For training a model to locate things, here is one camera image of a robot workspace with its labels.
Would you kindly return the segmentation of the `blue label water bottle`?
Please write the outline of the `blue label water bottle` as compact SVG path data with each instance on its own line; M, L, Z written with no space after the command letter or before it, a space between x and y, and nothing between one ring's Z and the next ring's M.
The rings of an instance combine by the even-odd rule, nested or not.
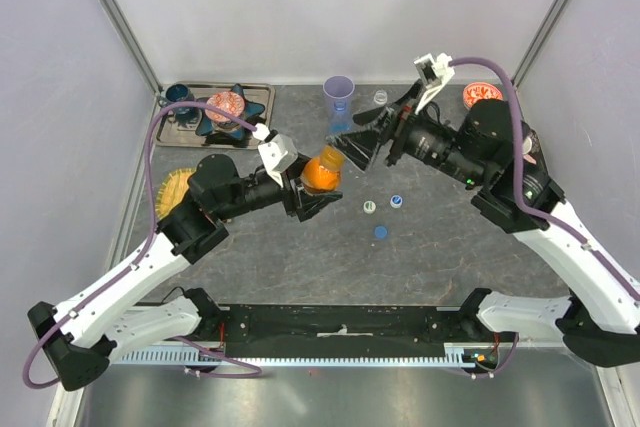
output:
M351 103L348 100L332 99L328 104L330 135L348 132L352 127Z

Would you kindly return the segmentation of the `orange juice bottle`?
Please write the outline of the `orange juice bottle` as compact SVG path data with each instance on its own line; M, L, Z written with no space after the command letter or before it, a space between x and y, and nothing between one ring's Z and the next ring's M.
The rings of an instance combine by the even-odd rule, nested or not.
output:
M319 164L319 155L306 163L301 174L301 182L310 192L336 191L341 182L343 165L339 171L327 170Z

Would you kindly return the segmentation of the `green label water bottle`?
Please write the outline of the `green label water bottle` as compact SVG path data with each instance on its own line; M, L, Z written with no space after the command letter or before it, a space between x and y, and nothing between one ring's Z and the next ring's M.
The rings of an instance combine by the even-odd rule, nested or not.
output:
M384 106L388 102L388 94L385 90L377 90L374 93L373 100L377 106Z

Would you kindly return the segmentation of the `white green bottle cap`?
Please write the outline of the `white green bottle cap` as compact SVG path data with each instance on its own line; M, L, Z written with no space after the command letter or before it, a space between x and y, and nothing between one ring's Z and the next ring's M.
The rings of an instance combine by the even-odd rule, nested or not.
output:
M376 204L373 201L367 200L367 201L364 202L363 211L366 214L373 214L375 212L375 210L376 210Z

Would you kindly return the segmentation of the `blue white bottle cap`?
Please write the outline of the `blue white bottle cap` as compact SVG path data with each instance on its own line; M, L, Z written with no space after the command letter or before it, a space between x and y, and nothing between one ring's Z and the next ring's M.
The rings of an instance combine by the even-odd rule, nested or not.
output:
M392 208L400 208L403 205L403 198L400 195L393 195L390 199Z

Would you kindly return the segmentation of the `orange bottle cap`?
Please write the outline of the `orange bottle cap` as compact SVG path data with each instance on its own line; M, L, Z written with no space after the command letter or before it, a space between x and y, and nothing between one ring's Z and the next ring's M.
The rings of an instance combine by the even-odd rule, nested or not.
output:
M330 145L326 145L319 155L319 164L327 170L339 171L344 162L344 155Z

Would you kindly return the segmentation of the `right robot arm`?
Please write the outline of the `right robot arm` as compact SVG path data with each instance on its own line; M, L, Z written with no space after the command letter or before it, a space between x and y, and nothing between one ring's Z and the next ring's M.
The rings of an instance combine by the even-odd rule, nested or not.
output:
M443 122L436 104L418 109L414 95L356 115L357 129L328 143L359 170L380 148L395 165L408 155L474 191L480 214L528 246L569 288L559 298L527 298L475 289L462 304L458 328L477 341L490 332L560 341L582 360L618 367L639 360L639 286L590 238L563 190L541 160L516 166L511 109L478 101L459 128Z

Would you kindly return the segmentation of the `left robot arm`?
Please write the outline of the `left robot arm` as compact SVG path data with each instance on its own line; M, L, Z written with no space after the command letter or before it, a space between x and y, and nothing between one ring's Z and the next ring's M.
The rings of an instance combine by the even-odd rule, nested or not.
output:
M67 391L86 387L115 360L165 339L216 335L224 315L201 288L128 316L127 311L159 284L194 265L228 236L226 221L283 205L304 222L341 199L337 188L345 158L327 147L317 157L297 155L286 169L258 167L243 177L222 154L207 156L189 174L180 201L154 219L146 240L111 271L76 296L28 312L38 342Z

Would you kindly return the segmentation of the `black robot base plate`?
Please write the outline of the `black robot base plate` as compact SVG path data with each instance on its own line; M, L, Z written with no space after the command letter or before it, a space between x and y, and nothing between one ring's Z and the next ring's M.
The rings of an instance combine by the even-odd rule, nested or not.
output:
M447 344L514 340L478 320L474 300L461 307L406 305L227 304L205 308L194 331L175 340L220 342L226 356L351 358L439 356Z

